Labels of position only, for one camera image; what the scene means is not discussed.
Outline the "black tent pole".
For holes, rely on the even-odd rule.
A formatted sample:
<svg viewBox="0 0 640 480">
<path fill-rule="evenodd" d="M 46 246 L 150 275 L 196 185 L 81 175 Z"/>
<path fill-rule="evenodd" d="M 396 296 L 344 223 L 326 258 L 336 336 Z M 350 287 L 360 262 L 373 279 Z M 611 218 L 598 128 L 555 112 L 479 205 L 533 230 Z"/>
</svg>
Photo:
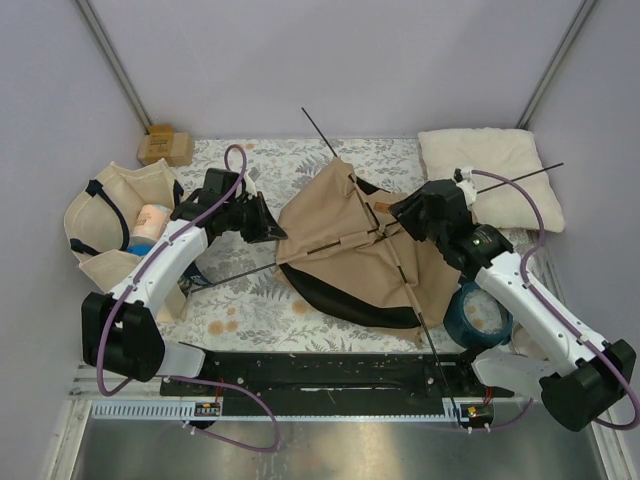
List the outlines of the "black tent pole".
<svg viewBox="0 0 640 480">
<path fill-rule="evenodd" d="M 479 189 L 477 191 L 477 195 L 481 195 L 484 193 L 487 193 L 489 191 L 501 188 L 502 186 L 505 185 L 511 185 L 513 186 L 514 184 L 516 184 L 519 181 L 522 181 L 526 178 L 530 178 L 539 174 L 542 174 L 543 172 L 548 172 L 550 170 L 559 168 L 559 167 L 563 167 L 565 165 L 564 162 L 559 162 L 550 166 L 546 166 L 543 167 L 541 169 L 535 170 L 535 171 L 531 171 L 528 172 L 526 174 L 520 175 L 518 177 L 515 178 L 511 178 L 511 179 L 507 179 L 507 178 L 502 178 L 498 183 L 495 183 L 491 186 Z M 345 243 L 347 246 L 349 247 L 354 247 L 356 245 L 357 242 L 360 243 L 360 245 L 364 244 L 364 241 L 368 238 L 368 236 L 370 234 L 373 233 L 383 233 L 385 231 L 386 228 L 389 228 L 393 225 L 396 225 L 397 221 L 394 220 L 388 224 L 382 225 L 382 224 L 376 224 L 374 227 L 371 227 L 369 230 L 367 231 L 359 231 L 359 232 L 352 232 L 352 233 L 348 233 L 345 234 L 341 237 L 337 237 L 335 241 L 333 242 L 329 242 L 325 245 L 322 246 L 318 246 L 314 249 L 311 249 L 308 251 L 308 255 L 311 255 L 313 253 L 316 252 L 320 252 L 320 251 L 324 251 L 327 250 L 329 248 L 333 248 L 335 246 L 340 246 L 343 243 Z M 210 288 L 216 288 L 217 286 L 223 285 L 225 283 L 234 281 L 234 280 L 238 280 L 240 278 L 244 278 L 248 275 L 252 275 L 254 273 L 257 272 L 261 272 L 270 268 L 274 268 L 278 265 L 278 263 L 276 261 L 273 261 L 269 264 L 263 265 L 263 266 L 259 266 L 259 267 L 255 267 L 253 269 L 235 274 L 235 275 L 231 275 L 228 276 L 222 280 L 217 280 L 217 281 L 210 281 L 203 273 L 202 271 L 198 268 L 198 266 L 196 265 L 195 262 L 192 262 L 185 270 L 185 272 L 182 274 L 178 284 L 181 288 L 181 290 L 185 293 L 188 294 L 189 292 L 198 292 L 198 291 L 203 291 L 205 289 L 210 289 Z"/>
<path fill-rule="evenodd" d="M 308 113 L 308 111 L 304 107 L 302 107 L 301 110 L 302 110 L 303 114 L 306 116 L 307 120 L 311 123 L 313 128 L 316 130 L 317 134 L 323 140 L 323 142 L 325 143 L 327 148 L 331 151 L 331 153 L 333 154 L 333 157 L 334 158 L 338 158 L 339 157 L 338 153 L 333 148 L 333 146 L 331 145 L 331 143 L 329 142 L 327 137 L 324 135 L 324 133 L 320 130 L 320 128 L 318 127 L 316 122 L 313 120 L 311 115 Z M 377 235 L 377 241 L 382 241 L 385 244 L 385 246 L 387 247 L 387 249 L 391 252 L 393 258 L 396 261 L 398 261 L 398 259 L 396 258 L 395 250 L 393 249 L 391 243 L 388 241 L 389 236 L 386 234 L 386 228 L 387 228 L 387 225 L 378 224 L 376 226 L 376 228 L 374 229 L 374 232 Z M 454 396 L 453 396 L 453 394 L 451 392 L 451 388 L 449 386 L 449 383 L 448 383 L 448 380 L 446 378 L 445 372 L 443 370 L 440 358 L 438 356 L 437 350 L 436 350 L 435 345 L 433 343 L 433 340 L 431 338 L 429 329 L 428 329 L 428 327 L 427 327 L 427 325 L 425 323 L 424 317 L 422 315 L 422 311 L 419 308 L 419 305 L 417 304 L 417 301 L 412 298 L 412 293 L 409 291 L 409 285 L 407 283 L 407 278 L 406 278 L 406 275 L 404 273 L 404 270 L 403 270 L 402 266 L 400 264 L 398 264 L 397 265 L 397 269 L 398 269 L 399 274 L 400 274 L 400 276 L 402 278 L 402 281 L 404 282 L 404 286 L 405 286 L 405 288 L 407 290 L 407 296 L 412 301 L 412 309 L 414 311 L 414 314 L 415 314 L 416 318 L 420 321 L 420 325 L 421 325 L 424 333 L 426 334 L 426 338 L 428 340 L 428 344 L 430 346 L 431 353 L 432 353 L 432 355 L 434 357 L 434 360 L 435 360 L 435 365 L 436 365 L 436 367 L 437 367 L 437 369 L 438 369 L 438 371 L 439 371 L 439 373 L 441 375 L 441 379 L 442 379 L 442 381 L 444 383 L 444 390 L 446 391 L 446 393 L 447 393 L 447 395 L 449 397 L 452 409 L 454 411 L 456 422 L 457 422 L 458 425 L 461 425 L 460 409 L 457 406 L 456 401 L 454 400 Z"/>
</svg>

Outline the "beige fabric pet tent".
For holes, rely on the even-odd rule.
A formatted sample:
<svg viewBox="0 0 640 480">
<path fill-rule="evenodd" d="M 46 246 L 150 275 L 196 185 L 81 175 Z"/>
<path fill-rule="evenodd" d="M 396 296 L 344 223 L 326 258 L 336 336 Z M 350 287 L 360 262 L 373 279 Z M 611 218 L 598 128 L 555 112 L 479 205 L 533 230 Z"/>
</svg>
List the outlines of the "beige fabric pet tent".
<svg viewBox="0 0 640 480">
<path fill-rule="evenodd" d="M 352 165 L 333 159 L 279 214 L 278 223 L 287 233 L 277 244 L 279 274 L 322 313 L 417 341 L 424 331 L 397 265 L 428 329 L 443 324 L 460 278 L 431 242 L 413 240 L 397 223 L 386 234 L 398 261 L 376 233 L 363 245 L 343 243 L 308 255 L 337 237 L 394 221 L 389 207 L 405 197 L 367 182 Z"/>
</svg>

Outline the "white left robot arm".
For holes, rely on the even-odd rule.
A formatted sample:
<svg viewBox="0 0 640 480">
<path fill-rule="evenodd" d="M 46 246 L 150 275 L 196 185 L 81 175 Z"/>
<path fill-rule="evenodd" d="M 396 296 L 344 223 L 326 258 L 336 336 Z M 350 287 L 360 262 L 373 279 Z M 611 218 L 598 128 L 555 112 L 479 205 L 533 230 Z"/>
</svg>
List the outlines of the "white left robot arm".
<svg viewBox="0 0 640 480">
<path fill-rule="evenodd" d="M 162 236 L 133 271 L 108 293 L 91 293 L 83 301 L 84 362 L 140 382 L 182 376 L 192 393 L 212 391 L 217 372 L 204 362 L 204 351 L 164 340 L 156 320 L 187 269 L 227 231 L 249 244 L 287 237 L 245 172 L 210 168 L 203 186 L 174 208 Z"/>
</svg>

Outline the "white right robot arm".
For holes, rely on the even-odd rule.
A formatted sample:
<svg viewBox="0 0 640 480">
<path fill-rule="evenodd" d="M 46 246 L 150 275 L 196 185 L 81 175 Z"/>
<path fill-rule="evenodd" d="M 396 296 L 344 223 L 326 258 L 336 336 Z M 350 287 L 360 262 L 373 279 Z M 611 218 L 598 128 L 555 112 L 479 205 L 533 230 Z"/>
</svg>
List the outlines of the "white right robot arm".
<svg viewBox="0 0 640 480">
<path fill-rule="evenodd" d="M 472 218 L 472 180 L 426 182 L 390 206 L 394 219 L 416 241 L 431 241 L 446 263 L 475 282 L 511 313 L 543 350 L 542 360 L 492 348 L 459 366 L 455 383 L 475 396 L 488 386 L 541 402 L 563 427 L 580 431 L 619 400 L 639 397 L 630 385 L 636 352 L 610 342 L 573 315 L 527 268 L 500 231 Z"/>
</svg>

